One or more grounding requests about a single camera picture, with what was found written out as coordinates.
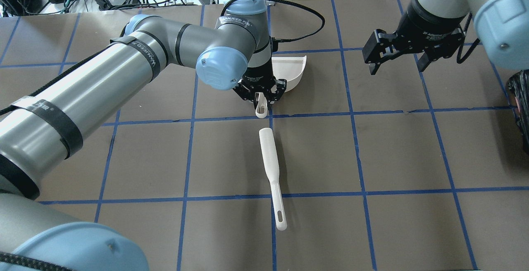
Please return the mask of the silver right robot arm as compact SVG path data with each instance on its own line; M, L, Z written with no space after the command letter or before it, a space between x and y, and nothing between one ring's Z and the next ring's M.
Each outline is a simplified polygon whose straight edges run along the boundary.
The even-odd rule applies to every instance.
M395 32L374 30L362 49L363 60L374 75L384 62L421 53L423 71L465 43L465 18L474 21L478 42L493 64L528 70L528 0L410 0Z

